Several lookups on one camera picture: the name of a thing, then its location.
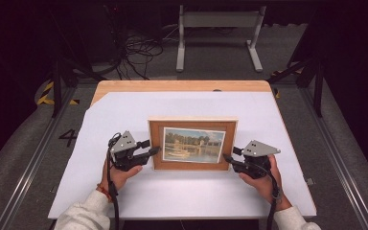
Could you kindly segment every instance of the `person's left hand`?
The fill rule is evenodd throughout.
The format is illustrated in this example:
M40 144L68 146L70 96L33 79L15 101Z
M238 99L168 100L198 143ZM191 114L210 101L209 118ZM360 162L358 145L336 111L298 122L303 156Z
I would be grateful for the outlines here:
M122 187L124 187L124 185L127 183L127 180L136 175L137 173L139 173L139 171L141 171L142 169L143 169L142 166L135 166L131 168L129 171L124 172L115 169L115 167L112 167L110 169L110 178L115 184L117 191L120 191ZM103 179L101 180L101 185L107 192L109 192L107 181L106 159L105 162L103 163Z

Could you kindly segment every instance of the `table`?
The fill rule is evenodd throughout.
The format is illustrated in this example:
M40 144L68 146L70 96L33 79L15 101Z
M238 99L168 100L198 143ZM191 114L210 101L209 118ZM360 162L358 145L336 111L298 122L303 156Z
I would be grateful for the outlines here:
M217 89L222 92L211 92ZM284 191L304 216L315 216L310 191L267 82L131 80L99 83L49 219L58 218L69 205L84 201L95 189L101 178L106 144L114 132L129 129L136 141L144 141L149 138L147 116L156 111L197 116L208 114L214 107L218 109L213 115L236 113L239 117L235 146L244 148L250 138L256 138L282 150L277 159ZM259 219L268 215L269 204L232 170L161 172L154 171L151 165L149 161L119 192L121 219Z

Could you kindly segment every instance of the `hand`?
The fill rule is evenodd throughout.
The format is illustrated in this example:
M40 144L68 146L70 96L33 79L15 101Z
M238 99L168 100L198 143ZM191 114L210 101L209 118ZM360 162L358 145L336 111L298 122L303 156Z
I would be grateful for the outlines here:
M282 188L282 176L280 175L279 169L277 168L277 161L274 155L268 155L268 160L271 165L271 174L276 179L277 185L279 188ZM269 203L272 202L273 196L273 184L271 183L270 176L266 175L265 177L259 179L253 179L249 175L245 173L239 173L239 177L248 185L253 186L265 200ZM276 211L284 210L291 207L291 203L288 201L286 195L282 194L281 202L279 202L276 206Z
M117 191L120 191L122 187L124 187L124 185L127 183L127 180L133 177L134 175L136 175L137 173L139 173L139 171L141 171L142 169L143 169L142 166L135 166L131 168L129 171L124 172L124 171L115 169L115 167L112 167L110 169L110 178L115 184ZM103 179L101 180L101 185L103 186L105 190L109 192L108 181L107 181L106 159L105 159L105 162L103 163Z

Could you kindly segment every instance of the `person's right hand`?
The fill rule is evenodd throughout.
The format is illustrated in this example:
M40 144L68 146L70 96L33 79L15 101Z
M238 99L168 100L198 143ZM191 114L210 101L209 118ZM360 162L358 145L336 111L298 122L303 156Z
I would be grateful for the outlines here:
M277 185L279 188L282 188L282 176L280 175L279 169L277 168L277 161L274 155L269 155L268 160L271 165L271 174L276 179ZM240 172L239 177L248 185L253 186L260 196L262 196L269 203L273 201L273 184L271 182L270 176L266 175L265 177L259 179L253 179L249 175ZM281 202L278 202L276 206L276 211L284 210L291 207L291 203L288 201L284 192L282 193Z

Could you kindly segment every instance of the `framed painting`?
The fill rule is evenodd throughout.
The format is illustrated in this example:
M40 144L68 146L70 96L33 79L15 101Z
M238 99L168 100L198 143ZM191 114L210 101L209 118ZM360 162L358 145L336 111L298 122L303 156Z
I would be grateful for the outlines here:
M222 154L231 154L236 117L150 117L155 170L227 171Z

